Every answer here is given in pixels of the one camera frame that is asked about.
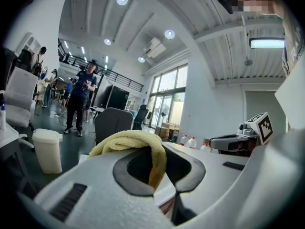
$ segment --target round ceiling light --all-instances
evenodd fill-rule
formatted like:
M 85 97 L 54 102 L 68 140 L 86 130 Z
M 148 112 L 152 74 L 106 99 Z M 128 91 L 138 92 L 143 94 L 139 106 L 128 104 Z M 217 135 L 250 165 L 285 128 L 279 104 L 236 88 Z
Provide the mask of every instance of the round ceiling light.
M 105 43 L 106 45 L 110 46 L 110 45 L 111 45 L 111 40 L 109 40 L 108 38 L 106 38 L 106 39 L 104 40 L 104 43 Z
M 128 3 L 128 0 L 116 0 L 116 2 L 121 5 L 121 6 L 124 6 Z
M 175 36 L 176 36 L 176 33 L 173 31 L 173 30 L 167 30 L 165 33 L 164 33 L 165 37 L 167 39 L 174 39 Z
M 144 59 L 143 57 L 139 57 L 138 60 L 139 60 L 139 62 L 141 62 L 141 63 L 144 63 L 144 62 L 145 62 L 145 59 Z

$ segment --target dark blue t-shirt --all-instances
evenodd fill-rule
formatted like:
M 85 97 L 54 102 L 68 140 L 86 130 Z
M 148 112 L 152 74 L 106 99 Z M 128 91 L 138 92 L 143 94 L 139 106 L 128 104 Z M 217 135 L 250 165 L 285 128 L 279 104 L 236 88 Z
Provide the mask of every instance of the dark blue t-shirt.
M 84 83 L 87 83 L 89 86 L 96 85 L 96 77 L 93 75 L 93 73 L 87 74 L 86 71 L 80 71 L 76 76 L 78 76 L 79 79 L 74 87 L 72 95 L 87 100 L 90 90 L 84 88 Z
M 71 92 L 71 89 L 72 89 L 72 83 L 69 83 L 67 86 L 66 86 L 66 93 L 70 93 Z

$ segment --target gray door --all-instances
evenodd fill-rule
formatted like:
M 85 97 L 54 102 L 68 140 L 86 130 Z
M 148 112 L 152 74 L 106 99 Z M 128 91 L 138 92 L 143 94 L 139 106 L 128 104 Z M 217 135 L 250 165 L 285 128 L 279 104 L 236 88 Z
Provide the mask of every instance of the gray door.
M 286 116 L 278 103 L 275 92 L 246 92 L 247 120 L 257 114 L 268 112 L 274 136 L 285 133 Z

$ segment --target ceiling light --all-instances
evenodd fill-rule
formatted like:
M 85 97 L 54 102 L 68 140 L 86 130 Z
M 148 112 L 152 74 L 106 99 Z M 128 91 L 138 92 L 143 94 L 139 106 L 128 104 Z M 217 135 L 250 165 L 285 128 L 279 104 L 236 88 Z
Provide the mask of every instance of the ceiling light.
M 174 39 L 176 36 L 176 33 L 173 30 L 166 30 L 164 35 L 167 39 Z
M 126 5 L 126 4 L 128 3 L 128 0 L 116 0 L 116 2 L 117 2 L 119 5 L 123 6 L 123 5 Z
M 145 59 L 144 59 L 143 57 L 139 57 L 138 60 L 139 60 L 139 62 L 141 62 L 141 63 L 144 63 L 144 62 L 145 62 Z
M 106 45 L 108 45 L 108 46 L 111 45 L 111 41 L 110 41 L 108 38 L 106 38 L 106 39 L 104 40 L 104 43 L 105 43 Z
M 284 48 L 285 39 L 284 38 L 251 38 L 250 39 L 251 48 Z

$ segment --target trash can lid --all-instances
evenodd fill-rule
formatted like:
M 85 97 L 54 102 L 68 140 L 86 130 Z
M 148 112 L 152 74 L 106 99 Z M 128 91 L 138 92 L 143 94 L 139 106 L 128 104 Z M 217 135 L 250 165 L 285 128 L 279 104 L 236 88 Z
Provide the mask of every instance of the trash can lid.
M 32 139 L 39 143 L 55 144 L 62 141 L 62 134 L 46 129 L 36 129 Z

